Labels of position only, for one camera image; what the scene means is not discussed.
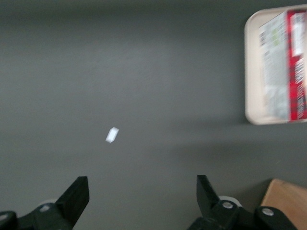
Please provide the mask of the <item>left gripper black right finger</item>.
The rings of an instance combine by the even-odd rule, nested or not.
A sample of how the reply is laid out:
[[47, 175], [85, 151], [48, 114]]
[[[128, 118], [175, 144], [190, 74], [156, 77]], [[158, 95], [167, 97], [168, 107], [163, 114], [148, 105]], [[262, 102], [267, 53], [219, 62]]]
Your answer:
[[253, 213], [229, 199], [220, 199], [206, 175], [197, 176], [197, 202], [202, 216], [190, 230], [293, 230], [294, 224], [279, 209], [259, 206]]

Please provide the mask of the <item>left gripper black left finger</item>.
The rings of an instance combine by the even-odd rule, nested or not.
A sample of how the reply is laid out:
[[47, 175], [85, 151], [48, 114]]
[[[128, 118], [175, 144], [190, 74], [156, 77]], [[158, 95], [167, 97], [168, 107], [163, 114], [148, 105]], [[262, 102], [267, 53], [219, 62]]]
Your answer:
[[14, 211], [0, 213], [2, 230], [71, 230], [89, 202], [86, 176], [79, 176], [55, 201], [45, 202], [18, 217]]

